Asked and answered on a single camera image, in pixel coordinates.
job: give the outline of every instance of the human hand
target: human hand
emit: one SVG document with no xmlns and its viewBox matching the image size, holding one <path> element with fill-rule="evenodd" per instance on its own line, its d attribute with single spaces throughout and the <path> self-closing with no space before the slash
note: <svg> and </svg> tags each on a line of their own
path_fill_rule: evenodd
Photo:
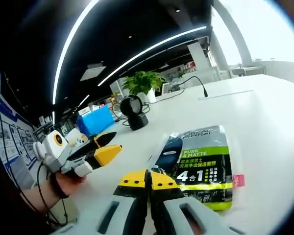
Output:
<svg viewBox="0 0 294 235">
<path fill-rule="evenodd" d="M 86 181 L 86 176 L 83 178 L 71 178 L 60 172 L 56 172 L 55 177 L 58 185 L 67 196 L 74 194 L 77 188 Z"/>
</svg>

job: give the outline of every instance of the black wristband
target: black wristband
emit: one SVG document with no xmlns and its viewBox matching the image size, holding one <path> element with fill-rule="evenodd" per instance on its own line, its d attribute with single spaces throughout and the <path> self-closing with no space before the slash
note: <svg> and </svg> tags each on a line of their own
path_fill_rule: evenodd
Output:
<svg viewBox="0 0 294 235">
<path fill-rule="evenodd" d="M 52 173 L 50 175 L 50 184 L 54 192 L 61 198 L 65 199 L 68 198 L 69 196 L 62 191 L 61 187 L 58 184 L 57 178 L 55 177 L 55 173 Z"/>
</svg>

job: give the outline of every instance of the black ceiling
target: black ceiling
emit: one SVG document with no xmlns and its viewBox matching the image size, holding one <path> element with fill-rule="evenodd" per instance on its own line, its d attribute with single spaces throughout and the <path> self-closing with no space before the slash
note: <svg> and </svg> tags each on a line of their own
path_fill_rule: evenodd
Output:
<svg viewBox="0 0 294 235">
<path fill-rule="evenodd" d="M 56 111 L 57 118 L 61 118 L 65 109 L 78 105 L 87 94 L 91 95 L 88 101 L 109 94 L 109 84 L 121 74 L 125 76 L 137 70 L 155 70 L 165 64 L 174 67 L 186 63 L 192 58 L 187 46 L 181 45 L 135 66 L 176 44 L 210 36 L 209 0 L 100 0 L 71 42 L 53 107 L 52 92 L 58 60 L 72 26 L 88 2 L 43 0 L 33 4 L 28 0 L 19 7 L 27 18 L 7 45 L 5 73 L 13 92 L 26 109 L 26 117 L 35 123 L 39 116 L 50 115 L 52 110 Z M 207 26 L 207 29 L 155 48 L 120 70 L 102 86 L 97 86 L 114 69 L 142 50 L 199 26 Z M 203 47 L 207 43 L 208 40 L 201 41 Z M 102 61 L 106 68 L 98 77 L 80 82 L 87 65 Z M 5 79 L 2 83 L 3 95 L 14 107 L 18 106 Z"/>
</svg>

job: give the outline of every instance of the robotic hand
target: robotic hand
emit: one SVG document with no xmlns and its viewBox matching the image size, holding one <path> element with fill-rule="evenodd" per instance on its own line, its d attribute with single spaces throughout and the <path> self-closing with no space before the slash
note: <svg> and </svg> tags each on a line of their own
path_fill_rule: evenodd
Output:
<svg viewBox="0 0 294 235">
<path fill-rule="evenodd" d="M 33 150 L 51 173 L 60 171 L 72 177 L 84 177 L 108 164 L 121 151 L 121 145 L 105 146 L 115 135 L 116 132 L 100 134 L 73 151 L 67 140 L 54 130 L 42 143 L 35 142 Z"/>
<path fill-rule="evenodd" d="M 223 225 L 217 213 L 195 198 L 184 197 L 172 178 L 148 170 L 123 177 L 112 197 L 91 204 L 76 224 L 53 234 L 141 235 L 148 199 L 157 235 L 193 235 L 193 226 L 205 235 L 243 234 Z"/>
</svg>

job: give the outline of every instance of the desk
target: desk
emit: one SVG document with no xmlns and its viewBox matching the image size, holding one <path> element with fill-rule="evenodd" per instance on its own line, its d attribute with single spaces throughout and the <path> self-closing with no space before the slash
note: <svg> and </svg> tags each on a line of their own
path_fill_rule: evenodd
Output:
<svg viewBox="0 0 294 235">
<path fill-rule="evenodd" d="M 121 123 L 111 127 L 118 132 L 111 144 L 122 144 L 123 150 L 73 195 L 80 212 L 99 196 L 112 194 L 127 172 L 148 167 L 164 133 L 223 125 L 231 160 L 242 159 L 238 171 L 245 175 L 245 194 L 235 199 L 234 192 L 233 208 L 222 214 L 224 220 L 247 234 L 269 234 L 280 224 L 294 205 L 294 84 L 260 74 L 205 87 L 208 98 L 197 86 L 152 104 L 149 124 L 140 130 Z"/>
</svg>

